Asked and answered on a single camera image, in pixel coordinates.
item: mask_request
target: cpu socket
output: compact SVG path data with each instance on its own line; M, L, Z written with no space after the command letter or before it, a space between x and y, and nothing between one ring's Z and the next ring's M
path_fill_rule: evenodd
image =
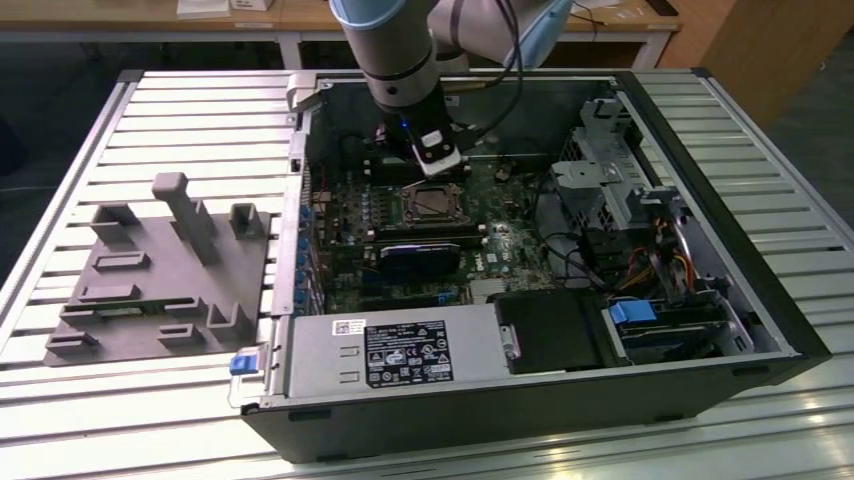
M459 225L469 222L457 185L417 185L401 190L403 219L410 225Z

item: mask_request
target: metal slatted table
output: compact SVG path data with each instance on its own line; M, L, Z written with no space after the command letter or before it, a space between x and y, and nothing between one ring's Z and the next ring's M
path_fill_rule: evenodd
M74 288L103 202L139 216L155 174L190 195L281 210L293 133L289 72L149 72L110 96L0 293L0 478L757 478L850 473L854 461L852 231L713 79L640 79L688 144L834 359L700 417L341 464L294 466L230 406L231 355L51 369L47 336ZM665 183L670 175L656 160ZM277 239L262 297L270 311Z

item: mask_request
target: robotic arm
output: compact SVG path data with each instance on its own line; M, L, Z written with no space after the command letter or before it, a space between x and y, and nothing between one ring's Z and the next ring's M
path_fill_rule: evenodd
M386 135L409 145L425 175L433 177L462 162L437 57L450 60L471 52L513 65L518 28L522 65L537 67L564 31L572 0L331 0L330 4L383 111ZM515 12L514 30L502 8Z

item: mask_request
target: wooden desk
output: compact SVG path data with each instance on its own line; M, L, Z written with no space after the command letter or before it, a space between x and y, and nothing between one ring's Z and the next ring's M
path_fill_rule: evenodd
M588 11L578 15L588 17ZM662 17L645 0L625 0L620 6L593 10L594 19L570 17L561 42L614 42L641 44L634 68L656 68L672 34L681 28L680 17ZM289 69L303 68L299 55L301 42L345 41L342 27L323 0L285 0L279 28L286 32L281 38L285 65Z
M179 20L177 0L0 0L4 30L230 31L242 23L275 29L283 0L266 12L233 10L231 17Z
M178 0L0 0L0 41L269 41L279 43L293 70L303 68L301 42L345 41L322 0L277 0L266 12L237 10L231 17L199 20L179 20L177 5ZM604 24L594 29L590 21L572 17L561 42L638 44L634 67L654 68L680 19L660 16L645 0L594 9L593 16Z
M0 42L278 42L283 6L179 20L178 0L0 0Z

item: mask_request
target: power supply label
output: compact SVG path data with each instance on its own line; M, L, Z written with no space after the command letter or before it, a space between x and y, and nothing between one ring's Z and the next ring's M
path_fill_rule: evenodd
M371 388L454 380L445 320L365 327L365 362Z

